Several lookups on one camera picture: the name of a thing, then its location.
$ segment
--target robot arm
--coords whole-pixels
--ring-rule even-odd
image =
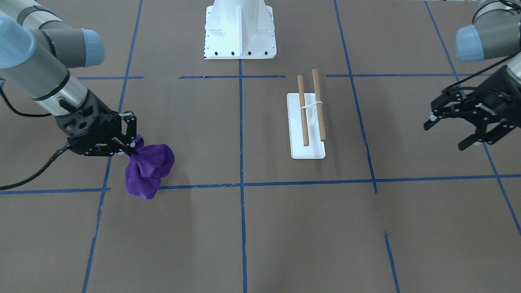
[[[54,115],[75,153],[136,153],[134,114],[112,111],[68,69],[103,61],[99,35],[69,27],[32,0],[4,1],[0,9],[7,14],[0,13],[0,78]]]
[[[473,62],[510,55],[497,64],[511,60],[476,88],[459,85],[484,70],[444,89],[431,102],[431,118],[425,122],[425,130],[446,118],[470,122],[476,131],[459,143],[459,149],[464,150],[482,142],[494,144],[521,127],[520,12],[519,0],[480,1],[473,24],[456,35],[458,59]],[[487,131],[488,125],[496,123]]]

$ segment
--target black cable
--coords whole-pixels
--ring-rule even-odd
[[[47,113],[47,114],[27,114],[27,113],[18,112],[13,107],[13,105],[11,105],[11,103],[9,103],[9,100],[7,99],[7,97],[6,97],[5,93],[4,93],[4,90],[2,88],[0,88],[0,95],[2,95],[2,98],[4,99],[4,102],[7,104],[7,107],[9,107],[9,109],[11,109],[11,111],[13,111],[15,114],[18,114],[20,116],[23,116],[23,117],[48,117],[48,116],[52,115],[51,113]]]
[[[469,76],[469,77],[467,77],[467,78],[464,78],[464,79],[462,79],[462,80],[460,80],[460,81],[458,81],[458,82],[456,82],[456,83],[451,84],[451,85],[448,86],[446,89],[451,88],[451,87],[453,87],[453,86],[457,86],[457,85],[459,85],[459,84],[462,84],[462,83],[464,83],[465,81],[467,81],[467,80],[469,80],[469,79],[471,79],[471,78],[474,78],[474,77],[476,77],[476,76],[482,74],[483,72],[485,72],[485,71],[487,71],[487,70],[489,70],[489,69],[492,69],[492,68],[496,67],[497,65],[500,65],[501,63],[506,62],[506,61],[508,61],[508,60],[510,60],[510,59],[512,59],[512,58],[514,58],[516,55],[517,55],[517,53],[516,53],[516,54],[512,54],[512,55],[510,55],[510,56],[508,56],[508,57],[505,57],[505,58],[499,60],[498,62],[496,62],[496,63],[490,65],[489,67],[487,67],[487,68],[485,68],[485,69],[482,69],[482,70],[480,70],[480,71],[474,73],[473,75],[471,75],[471,76]]]
[[[49,160],[47,161],[47,163],[45,163],[45,165],[38,171],[36,172],[33,176],[27,178],[26,180],[23,180],[23,181],[20,181],[18,183],[15,183],[15,184],[11,184],[11,185],[6,185],[6,186],[0,186],[0,190],[7,190],[7,189],[11,189],[11,188],[15,188],[15,187],[19,187],[19,186],[22,186],[30,181],[32,181],[33,179],[35,179],[36,177],[40,176],[51,164],[52,162],[54,162],[54,160],[56,160],[61,154],[63,154],[65,151],[67,151],[68,149],[70,148],[70,144],[64,144],[61,148],[59,148],[55,153],[54,155],[49,158]]]
[[[448,89],[448,90],[443,90],[442,92],[443,93],[450,93],[450,92],[459,92],[459,91],[474,91],[475,93],[488,93],[488,94],[493,94],[493,95],[496,95],[496,96],[502,96],[502,97],[505,97],[505,98],[508,98],[510,97],[509,95],[501,92],[501,91],[498,91],[498,90],[495,90],[495,89],[479,89],[477,87],[458,87],[458,88],[453,88],[453,89]]]
[[[510,1],[507,1],[507,0],[499,0],[499,2],[501,2],[501,4],[505,5],[505,6],[508,6],[510,8],[514,8],[515,10],[517,11],[520,11],[521,10],[521,6],[513,3],[513,2],[510,2]]]

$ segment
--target brown floor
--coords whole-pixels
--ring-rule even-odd
[[[493,63],[455,57],[476,2],[266,0],[277,58],[242,62],[203,59],[212,2],[40,0],[102,36],[104,63],[72,72],[176,164],[149,202],[126,193],[122,156],[66,153],[0,192],[0,292],[521,291],[520,132],[460,152],[471,125],[423,131],[455,75]],[[326,157],[294,160],[286,94],[313,68]],[[7,185],[65,135],[0,113]]]

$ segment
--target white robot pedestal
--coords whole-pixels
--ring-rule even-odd
[[[264,0],[215,0],[206,9],[205,59],[277,55],[273,9]]]

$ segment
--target light blue joint cap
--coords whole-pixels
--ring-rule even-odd
[[[0,69],[24,63],[35,50],[34,36],[14,19],[0,14]]]
[[[483,61],[485,53],[474,25],[460,28],[456,33],[456,56],[461,62]]]
[[[100,35],[93,30],[81,30],[85,39],[85,67],[101,64],[105,60],[105,44]]]

